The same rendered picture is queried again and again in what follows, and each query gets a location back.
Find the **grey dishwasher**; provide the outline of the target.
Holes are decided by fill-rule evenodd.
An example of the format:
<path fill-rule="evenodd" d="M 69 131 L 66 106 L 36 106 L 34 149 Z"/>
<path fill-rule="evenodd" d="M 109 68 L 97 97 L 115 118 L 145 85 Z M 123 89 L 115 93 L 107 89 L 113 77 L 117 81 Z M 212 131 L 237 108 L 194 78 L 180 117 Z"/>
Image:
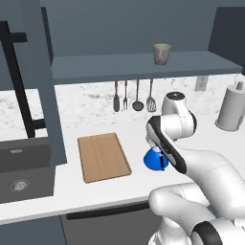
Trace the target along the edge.
<path fill-rule="evenodd" d="M 103 217 L 67 220 L 60 216 L 67 245 L 147 245 L 161 217 L 150 208 Z"/>

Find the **dark blue open cabinet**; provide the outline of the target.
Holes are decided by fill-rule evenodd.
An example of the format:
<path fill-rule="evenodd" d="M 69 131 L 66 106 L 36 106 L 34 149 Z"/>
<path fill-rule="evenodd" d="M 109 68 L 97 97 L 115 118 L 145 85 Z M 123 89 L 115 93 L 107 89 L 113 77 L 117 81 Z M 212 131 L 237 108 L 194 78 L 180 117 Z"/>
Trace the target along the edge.
<path fill-rule="evenodd" d="M 237 74 L 208 51 L 218 7 L 245 0 L 40 0 L 47 11 L 56 84 Z M 156 65 L 153 45 L 171 46 Z"/>

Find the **white wall outlet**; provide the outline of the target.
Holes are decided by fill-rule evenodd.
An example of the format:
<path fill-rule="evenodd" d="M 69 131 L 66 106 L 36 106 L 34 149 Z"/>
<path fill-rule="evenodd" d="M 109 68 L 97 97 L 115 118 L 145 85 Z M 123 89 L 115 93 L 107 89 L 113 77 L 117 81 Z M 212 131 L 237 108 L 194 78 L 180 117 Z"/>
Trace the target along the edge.
<path fill-rule="evenodd" d="M 199 76 L 195 83 L 195 91 L 205 91 L 208 84 L 208 76 Z"/>

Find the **blue kettle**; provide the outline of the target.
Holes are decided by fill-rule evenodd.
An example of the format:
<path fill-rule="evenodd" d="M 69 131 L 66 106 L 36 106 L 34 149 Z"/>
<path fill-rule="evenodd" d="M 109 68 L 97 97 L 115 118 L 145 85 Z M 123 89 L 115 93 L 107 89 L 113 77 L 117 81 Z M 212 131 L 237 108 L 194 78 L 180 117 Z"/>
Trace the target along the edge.
<path fill-rule="evenodd" d="M 165 170 L 168 159 L 158 146 L 153 146 L 144 156 L 145 165 L 152 170 Z"/>

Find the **hanging metal ladle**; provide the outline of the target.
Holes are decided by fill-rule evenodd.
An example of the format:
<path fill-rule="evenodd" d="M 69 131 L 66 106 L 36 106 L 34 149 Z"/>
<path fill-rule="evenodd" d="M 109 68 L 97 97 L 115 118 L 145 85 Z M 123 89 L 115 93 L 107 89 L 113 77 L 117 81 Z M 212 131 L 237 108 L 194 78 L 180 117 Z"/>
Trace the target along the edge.
<path fill-rule="evenodd" d="M 136 97 L 139 97 L 139 86 L 140 86 L 140 81 L 137 79 L 136 80 Z M 144 104 L 139 101 L 139 100 L 135 100 L 133 103 L 132 103 L 132 107 L 135 111 L 142 111 L 144 109 Z"/>

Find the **hanging dark spatula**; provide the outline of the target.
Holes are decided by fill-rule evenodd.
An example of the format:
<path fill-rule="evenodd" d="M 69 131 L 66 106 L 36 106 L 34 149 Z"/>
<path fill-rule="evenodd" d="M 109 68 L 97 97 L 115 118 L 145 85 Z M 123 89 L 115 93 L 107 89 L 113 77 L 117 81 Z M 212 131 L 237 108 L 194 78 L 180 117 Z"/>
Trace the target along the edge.
<path fill-rule="evenodd" d="M 115 112 L 120 111 L 120 99 L 118 96 L 118 82 L 115 81 L 115 95 L 114 95 L 114 100 L 113 100 L 113 108 Z"/>

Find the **dark blue wall cabinet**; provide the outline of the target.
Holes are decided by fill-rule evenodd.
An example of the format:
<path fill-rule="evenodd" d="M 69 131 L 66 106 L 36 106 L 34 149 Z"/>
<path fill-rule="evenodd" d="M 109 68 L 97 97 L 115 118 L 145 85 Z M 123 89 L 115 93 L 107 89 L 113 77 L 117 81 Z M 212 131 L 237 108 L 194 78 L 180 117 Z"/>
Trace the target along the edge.
<path fill-rule="evenodd" d="M 22 79 L 25 89 L 34 79 L 29 43 L 18 0 L 0 0 L 0 91 L 12 90 Z"/>

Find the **hanging slotted turner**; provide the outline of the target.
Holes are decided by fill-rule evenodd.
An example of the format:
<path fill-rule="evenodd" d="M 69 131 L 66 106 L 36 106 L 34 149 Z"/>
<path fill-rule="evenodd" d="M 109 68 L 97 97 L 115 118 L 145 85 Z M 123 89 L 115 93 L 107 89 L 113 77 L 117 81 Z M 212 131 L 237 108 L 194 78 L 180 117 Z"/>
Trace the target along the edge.
<path fill-rule="evenodd" d="M 156 101 L 152 98 L 152 86 L 153 86 L 153 79 L 150 80 L 150 87 L 149 87 L 149 96 L 146 99 L 146 109 L 148 112 L 155 112 L 157 110 Z"/>

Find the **dark grey sink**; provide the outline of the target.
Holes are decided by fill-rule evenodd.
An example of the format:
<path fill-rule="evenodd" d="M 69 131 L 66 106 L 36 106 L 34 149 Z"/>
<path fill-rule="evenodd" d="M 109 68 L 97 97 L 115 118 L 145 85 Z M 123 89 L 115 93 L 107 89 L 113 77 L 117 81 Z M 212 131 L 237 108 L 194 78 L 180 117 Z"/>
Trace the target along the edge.
<path fill-rule="evenodd" d="M 0 204 L 54 195 L 48 137 L 0 142 Z"/>

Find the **wooden tray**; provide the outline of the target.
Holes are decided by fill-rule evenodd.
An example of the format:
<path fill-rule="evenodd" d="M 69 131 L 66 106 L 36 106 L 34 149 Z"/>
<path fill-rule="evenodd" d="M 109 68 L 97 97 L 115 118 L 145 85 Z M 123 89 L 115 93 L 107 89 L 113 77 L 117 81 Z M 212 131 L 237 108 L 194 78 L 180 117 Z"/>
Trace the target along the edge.
<path fill-rule="evenodd" d="M 132 170 L 116 133 L 78 138 L 86 184 L 130 175 Z"/>

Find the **dark blue cabinet door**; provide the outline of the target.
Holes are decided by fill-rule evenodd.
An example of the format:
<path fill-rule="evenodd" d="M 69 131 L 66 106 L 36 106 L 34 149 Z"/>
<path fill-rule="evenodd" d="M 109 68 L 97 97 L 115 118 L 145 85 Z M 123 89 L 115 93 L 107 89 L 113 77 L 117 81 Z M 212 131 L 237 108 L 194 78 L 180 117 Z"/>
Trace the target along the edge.
<path fill-rule="evenodd" d="M 208 51 L 239 65 L 245 77 L 245 7 L 217 8 Z"/>
<path fill-rule="evenodd" d="M 56 91 L 39 0 L 18 0 L 27 35 L 35 85 L 38 89 L 50 145 L 57 165 L 67 163 L 56 103 Z"/>

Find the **beige mug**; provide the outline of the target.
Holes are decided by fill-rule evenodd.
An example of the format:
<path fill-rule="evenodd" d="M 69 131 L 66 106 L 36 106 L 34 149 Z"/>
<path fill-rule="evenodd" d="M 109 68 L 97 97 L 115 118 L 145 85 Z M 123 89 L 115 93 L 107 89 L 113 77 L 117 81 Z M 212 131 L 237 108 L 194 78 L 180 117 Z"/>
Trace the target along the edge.
<path fill-rule="evenodd" d="M 156 65 L 166 65 L 171 51 L 171 46 L 165 43 L 153 45 L 153 57 Z"/>

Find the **dark blue base cupboard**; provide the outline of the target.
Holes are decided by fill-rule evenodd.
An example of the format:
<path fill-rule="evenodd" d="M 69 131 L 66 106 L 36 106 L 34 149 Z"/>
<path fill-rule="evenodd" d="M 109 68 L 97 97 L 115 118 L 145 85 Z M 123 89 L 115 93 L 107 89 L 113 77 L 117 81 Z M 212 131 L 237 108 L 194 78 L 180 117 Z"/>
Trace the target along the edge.
<path fill-rule="evenodd" d="M 59 216 L 0 225 L 0 245 L 67 245 Z"/>

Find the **black tap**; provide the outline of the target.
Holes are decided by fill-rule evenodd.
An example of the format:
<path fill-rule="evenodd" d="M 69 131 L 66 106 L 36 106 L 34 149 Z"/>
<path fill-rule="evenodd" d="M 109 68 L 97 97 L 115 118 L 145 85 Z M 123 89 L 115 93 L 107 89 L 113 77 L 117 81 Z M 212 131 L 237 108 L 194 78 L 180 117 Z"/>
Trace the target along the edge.
<path fill-rule="evenodd" d="M 46 127 L 44 119 L 33 120 L 26 97 L 23 80 L 13 44 L 27 42 L 25 33 L 12 33 L 7 21 L 0 21 L 0 42 L 9 68 L 12 86 L 18 101 L 22 120 L 29 138 L 35 137 L 35 131 Z"/>

